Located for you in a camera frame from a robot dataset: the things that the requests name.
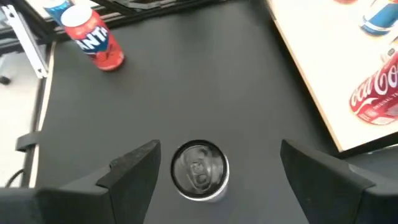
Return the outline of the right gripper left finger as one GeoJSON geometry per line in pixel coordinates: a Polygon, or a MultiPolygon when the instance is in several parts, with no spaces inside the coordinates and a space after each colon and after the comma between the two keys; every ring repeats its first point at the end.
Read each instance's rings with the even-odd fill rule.
{"type": "Polygon", "coordinates": [[[161,161],[160,141],[112,160],[109,165],[35,198],[45,224],[143,224],[161,161]]]}

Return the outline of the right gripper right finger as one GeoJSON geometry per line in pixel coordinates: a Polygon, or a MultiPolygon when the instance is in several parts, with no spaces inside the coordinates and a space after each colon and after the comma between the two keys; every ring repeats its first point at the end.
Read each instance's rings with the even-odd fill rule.
{"type": "Polygon", "coordinates": [[[309,224],[398,224],[398,180],[287,139],[280,158],[309,224]]]}

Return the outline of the white slim Celsius can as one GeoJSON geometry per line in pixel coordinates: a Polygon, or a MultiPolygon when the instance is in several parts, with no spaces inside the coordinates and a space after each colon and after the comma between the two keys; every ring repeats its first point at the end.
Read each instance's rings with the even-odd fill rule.
{"type": "Polygon", "coordinates": [[[217,202],[227,193],[229,161],[214,143],[204,139],[191,140],[173,154],[170,176],[178,193],[186,199],[217,202]]]}

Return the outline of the red Coca-Cola can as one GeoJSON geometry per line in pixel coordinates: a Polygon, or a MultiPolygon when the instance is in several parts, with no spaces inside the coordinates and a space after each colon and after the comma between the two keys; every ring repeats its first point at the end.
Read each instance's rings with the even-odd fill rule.
{"type": "Polygon", "coordinates": [[[387,125],[398,120],[398,53],[354,90],[349,106],[370,124],[387,125]]]}

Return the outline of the blue silver Red Bull can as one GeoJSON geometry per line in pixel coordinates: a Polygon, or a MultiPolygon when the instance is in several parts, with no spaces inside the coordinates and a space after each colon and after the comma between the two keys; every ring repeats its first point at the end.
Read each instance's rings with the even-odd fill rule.
{"type": "Polygon", "coordinates": [[[371,35],[388,34],[398,21],[398,0],[373,0],[360,28],[371,35]]]}

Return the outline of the wooden shelf board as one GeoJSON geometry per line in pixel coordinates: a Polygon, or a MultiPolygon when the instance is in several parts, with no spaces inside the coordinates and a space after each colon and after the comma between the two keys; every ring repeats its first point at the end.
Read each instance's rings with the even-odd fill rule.
{"type": "MultiPolygon", "coordinates": [[[[43,5],[46,0],[26,0],[44,19],[50,17],[50,15],[44,10],[43,5]]],[[[90,0],[71,0],[74,4],[86,5],[89,7],[98,6],[97,3],[90,0]]]]}
{"type": "Polygon", "coordinates": [[[340,152],[398,134],[398,121],[368,124],[349,106],[354,90],[381,67],[381,55],[398,36],[398,23],[379,37],[361,30],[372,0],[265,2],[340,152]]]}

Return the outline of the blue beverage can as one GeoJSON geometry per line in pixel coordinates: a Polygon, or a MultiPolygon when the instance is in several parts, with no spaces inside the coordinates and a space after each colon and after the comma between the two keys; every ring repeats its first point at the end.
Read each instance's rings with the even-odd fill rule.
{"type": "Polygon", "coordinates": [[[42,7],[58,25],[63,27],[61,16],[73,5],[71,0],[44,0],[42,7]]]}

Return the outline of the black table clamp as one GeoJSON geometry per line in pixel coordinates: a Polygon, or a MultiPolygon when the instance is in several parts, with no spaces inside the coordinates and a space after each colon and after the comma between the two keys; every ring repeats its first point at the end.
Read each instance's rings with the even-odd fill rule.
{"type": "Polygon", "coordinates": [[[32,147],[39,144],[40,131],[27,133],[17,138],[15,150],[19,152],[26,152],[32,147]]]}

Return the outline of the white metal bracket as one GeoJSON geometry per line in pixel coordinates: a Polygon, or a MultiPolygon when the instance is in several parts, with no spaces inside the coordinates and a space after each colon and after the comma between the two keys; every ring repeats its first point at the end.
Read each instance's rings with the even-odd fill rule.
{"type": "Polygon", "coordinates": [[[47,78],[48,66],[22,14],[11,4],[1,6],[38,78],[47,78]]]}

